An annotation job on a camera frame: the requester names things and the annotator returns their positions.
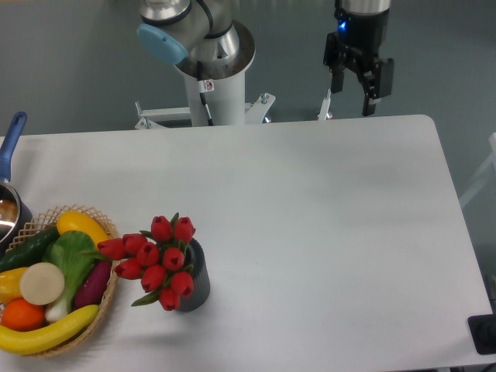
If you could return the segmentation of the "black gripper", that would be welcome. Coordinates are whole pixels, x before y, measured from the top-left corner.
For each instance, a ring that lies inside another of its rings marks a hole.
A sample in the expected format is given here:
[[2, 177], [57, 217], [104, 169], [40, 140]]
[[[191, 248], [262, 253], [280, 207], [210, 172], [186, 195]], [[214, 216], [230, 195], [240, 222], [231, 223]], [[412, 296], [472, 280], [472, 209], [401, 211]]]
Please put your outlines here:
[[344, 71], [362, 84], [363, 116], [373, 115], [381, 97], [392, 93], [394, 60], [379, 57], [387, 31], [389, 1], [336, 1], [335, 32], [326, 39], [323, 63], [331, 72], [331, 93], [343, 90]]

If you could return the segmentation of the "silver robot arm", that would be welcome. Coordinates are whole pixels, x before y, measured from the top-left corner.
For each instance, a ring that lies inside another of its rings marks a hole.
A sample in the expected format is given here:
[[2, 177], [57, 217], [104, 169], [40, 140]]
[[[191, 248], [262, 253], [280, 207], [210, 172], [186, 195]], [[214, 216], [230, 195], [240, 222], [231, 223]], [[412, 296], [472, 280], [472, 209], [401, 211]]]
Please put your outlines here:
[[[390, 6], [389, 1], [337, 1], [338, 26], [326, 37], [323, 63], [331, 74], [330, 91], [342, 91], [344, 72], [352, 71], [363, 88], [364, 116], [392, 93], [394, 60], [379, 56]], [[143, 1], [139, 11], [139, 41], [187, 81], [241, 78], [253, 62], [253, 36], [232, 18], [228, 1]]]

